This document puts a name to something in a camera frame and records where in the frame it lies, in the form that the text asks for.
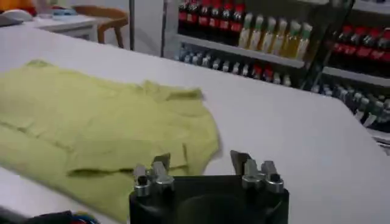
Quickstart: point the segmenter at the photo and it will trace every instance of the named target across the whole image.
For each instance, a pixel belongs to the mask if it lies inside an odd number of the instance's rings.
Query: wooden chair
[[[98,34],[97,41],[99,43],[104,44],[104,32],[107,29],[114,28],[118,46],[120,48],[123,48],[123,38],[121,34],[121,28],[123,26],[128,25],[129,23],[127,19],[128,15],[126,12],[123,12],[118,9],[103,8],[94,5],[77,5],[74,6],[73,9],[78,14],[83,14],[86,16],[110,18],[111,19],[110,21],[101,23],[97,26],[97,34]]]

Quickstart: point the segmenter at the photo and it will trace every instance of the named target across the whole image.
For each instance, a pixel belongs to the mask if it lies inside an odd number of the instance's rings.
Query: orange object
[[[26,9],[34,7],[31,0],[0,0],[0,10]]]

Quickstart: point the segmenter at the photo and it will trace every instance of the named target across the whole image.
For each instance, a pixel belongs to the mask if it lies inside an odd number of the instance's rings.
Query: store shelf
[[[366,75],[332,67],[325,67],[322,73],[359,82],[370,83],[377,86],[390,87],[390,79],[382,77],[376,77],[372,75]]]
[[[294,67],[294,68],[301,68],[305,65],[305,63],[303,61],[290,59],[290,58],[283,58],[283,57],[279,57],[279,56],[272,55],[272,54],[265,54],[265,53],[262,53],[259,51],[247,50],[247,49],[243,49],[240,47],[229,46],[226,44],[221,44],[221,43],[212,42],[212,41],[208,41],[208,40],[202,40],[202,39],[198,39],[198,38],[194,38],[194,37],[188,37],[185,35],[178,34],[177,39],[183,43],[193,44],[193,45],[200,46],[200,47],[207,47],[210,49],[215,49],[215,50],[224,51],[224,52],[228,52],[228,53],[232,53],[232,54],[242,55],[245,57],[255,58],[255,59],[268,61],[268,62],[280,64],[280,65],[286,65],[286,66],[290,66],[290,67]]]
[[[390,2],[386,3],[374,3],[369,1],[357,0],[353,9],[364,12],[372,12],[383,15],[390,15]]]
[[[381,131],[376,131],[370,128],[367,128],[367,131],[372,135],[372,137],[382,143],[390,144],[390,134],[389,133],[384,133]]]

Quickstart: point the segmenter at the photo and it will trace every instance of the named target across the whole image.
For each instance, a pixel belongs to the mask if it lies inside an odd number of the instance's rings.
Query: white table
[[[390,159],[336,99],[38,29],[0,29],[5,41],[0,72],[40,58],[117,82],[200,87],[222,143],[204,174],[233,173],[230,150],[274,160],[291,194],[289,224],[390,222]],[[90,211],[3,168],[0,180],[9,214]]]
[[[39,28],[54,33],[94,41],[96,39],[96,28],[94,25],[97,23],[97,18],[85,15],[75,15],[53,16],[48,19],[34,17],[33,21],[24,22],[20,26]]]

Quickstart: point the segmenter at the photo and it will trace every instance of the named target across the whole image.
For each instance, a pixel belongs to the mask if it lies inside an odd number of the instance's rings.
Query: blue object
[[[77,12],[74,9],[53,9],[55,16],[75,16]]]

